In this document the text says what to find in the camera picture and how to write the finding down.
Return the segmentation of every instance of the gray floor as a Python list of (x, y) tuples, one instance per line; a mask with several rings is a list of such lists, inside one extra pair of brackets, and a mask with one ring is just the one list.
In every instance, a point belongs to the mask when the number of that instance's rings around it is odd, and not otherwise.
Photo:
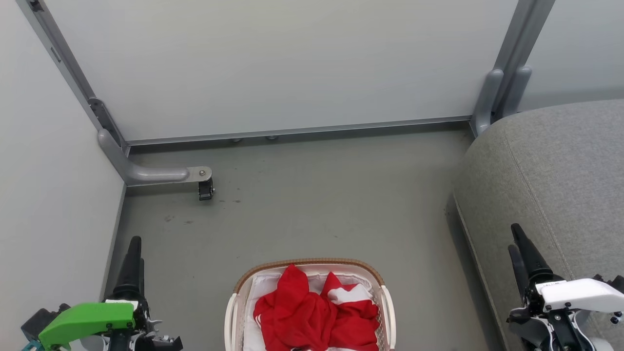
[(142, 236), (146, 294), (152, 316), (165, 321), (161, 330), (181, 335), (185, 350), (223, 350), (225, 307), (248, 269), (282, 259), (353, 258), (386, 281), (397, 350), (498, 350), (447, 206), (470, 132), (464, 125), (400, 130), (133, 155), (144, 165), (208, 165), (217, 192), (199, 202), (194, 185), (129, 191), (109, 289), (130, 238)]

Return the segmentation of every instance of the seam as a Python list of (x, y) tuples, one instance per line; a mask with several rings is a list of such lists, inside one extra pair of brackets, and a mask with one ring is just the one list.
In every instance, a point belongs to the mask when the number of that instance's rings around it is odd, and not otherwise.
[[(507, 138), (507, 126), (508, 125), (509, 125), (509, 123), (507, 123), (507, 124), (505, 124), (503, 126), (503, 137), (504, 137), (505, 146), (507, 147), (507, 152), (509, 152), (509, 155), (511, 155), (512, 159), (514, 160), (514, 164), (516, 166), (516, 169), (517, 169), (518, 173), (520, 174), (520, 176), (522, 177), (522, 180), (524, 181), (524, 184), (527, 186), (527, 188), (529, 190), (529, 194), (530, 194), (531, 198), (535, 202), (535, 205), (537, 206), (537, 208), (538, 208), (538, 210), (540, 212), (540, 216), (542, 217), (542, 221), (546, 225), (547, 234), (550, 237), (550, 240), (555, 244), (555, 247), (557, 248), (557, 251), (559, 252), (559, 256), (561, 256), (561, 258), (563, 260), (563, 265), (565, 267), (565, 270), (567, 271), (568, 276), (572, 280), (574, 280), (575, 276), (574, 276), (574, 274), (572, 274), (572, 270), (570, 268), (570, 264), (568, 263), (568, 260), (565, 258), (565, 255), (563, 254), (563, 250), (561, 249), (561, 245), (559, 245), (559, 241), (555, 237), (554, 231), (552, 230), (552, 226), (550, 225), (550, 222), (548, 221), (548, 218), (546, 217), (546, 213), (544, 212), (544, 209), (542, 208), (542, 205), (540, 204), (540, 202), (537, 200), (537, 197), (535, 196), (535, 191), (533, 190), (533, 187), (531, 186), (529, 180), (525, 176), (524, 172), (522, 172), (522, 168), (520, 167), (520, 162), (518, 162), (518, 159), (516, 158), (514, 153), (511, 151), (511, 147), (509, 146), (509, 139)], [(593, 326), (593, 328), (595, 329), (595, 331), (601, 337), (603, 337), (602, 332), (598, 328), (598, 323), (596, 322), (596, 320), (592, 316), (590, 316), (589, 317), (589, 321), (590, 321), (591, 325)]]

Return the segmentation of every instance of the white stripe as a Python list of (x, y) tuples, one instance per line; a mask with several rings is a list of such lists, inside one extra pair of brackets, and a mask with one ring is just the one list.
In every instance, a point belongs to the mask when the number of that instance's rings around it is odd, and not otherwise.
[(356, 285), (351, 291), (347, 291), (344, 288), (331, 289), (327, 293), (329, 301), (339, 305), (345, 302), (357, 302), (371, 300), (372, 295), (361, 284)]

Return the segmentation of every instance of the basket handle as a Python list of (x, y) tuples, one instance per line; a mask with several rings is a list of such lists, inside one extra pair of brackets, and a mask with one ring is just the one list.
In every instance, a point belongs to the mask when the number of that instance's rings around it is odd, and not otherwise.
[(228, 307), (225, 310), (225, 326), (223, 328), (223, 339), (225, 341), (225, 351), (234, 350), (234, 333), (233, 329), (236, 325), (236, 314), (234, 313), (234, 306), (236, 305), (236, 298), (238, 294), (232, 294)]
[(390, 350), (394, 350), (396, 344), (396, 318), (394, 316), (394, 304), (392, 303), (392, 297), (390, 297), (390, 291), (385, 285), (381, 286), (381, 304), (384, 309), (384, 315), (386, 316), (386, 340), (390, 346)]

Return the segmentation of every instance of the gray metal frame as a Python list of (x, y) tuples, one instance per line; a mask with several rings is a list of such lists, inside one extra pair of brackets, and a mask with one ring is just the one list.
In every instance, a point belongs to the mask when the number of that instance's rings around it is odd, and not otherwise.
[(555, 0), (518, 1), (494, 69), (485, 78), (470, 119), (475, 136), (484, 132), (492, 120), (518, 112), (532, 73), (525, 64), (554, 4)]
[(260, 131), (260, 132), (246, 132), (246, 133), (231, 133), (231, 134), (216, 134), (211, 136), (189, 136), (189, 137), (170, 137), (159, 139), (141, 139), (141, 140), (129, 140), (130, 146), (146, 146), (146, 145), (159, 145), (159, 144), (173, 144), (178, 142), (198, 142), (198, 141), (216, 141), (216, 140), (232, 140), (240, 141), (244, 138), (252, 137), (267, 137), (269, 140), (276, 139), (277, 136), (287, 136), (296, 134), (308, 134), (308, 133), (324, 133), (324, 132), (338, 132), (338, 131), (357, 131), (362, 129), (384, 129), (390, 127), (408, 127), (408, 126), (423, 126), (426, 124), (437, 123), (453, 123), (469, 121), (470, 116), (457, 116), (457, 117), (438, 117), (438, 118), (426, 118), (426, 119), (412, 119), (408, 121), (396, 121), (396, 122), (378, 122), (378, 123), (364, 123), (364, 124), (350, 124), (347, 126), (329, 126), (329, 127), (312, 127), (312, 128), (298, 128), (298, 129), (282, 129), (277, 131)]
[(509, 63), (505, 68), (505, 72), (508, 72), (508, 75), (506, 79), (503, 79), (496, 97), (495, 121), (505, 117), (505, 113), (508, 116), (517, 112), (517, 106), (520, 104), (524, 88), (527, 86), (531, 75), (530, 67), (527, 67), (527, 69), (522, 68), (525, 67), (527, 59), (531, 55), (535, 42), (554, 4), (555, 0), (533, 1), (533, 5), (525, 20), (524, 28), (518, 37), (518, 41), (509, 58)]
[(110, 163), (115, 167), (127, 186), (205, 182), (212, 177), (209, 167), (152, 168), (134, 164), (117, 145), (106, 129), (97, 133), (97, 141)]
[(98, 130), (98, 143), (127, 186), (205, 182), (209, 167), (144, 167), (127, 158), (130, 148), (103, 101), (98, 99), (43, 0), (16, 0), (26, 19), (56, 63), (63, 78)]

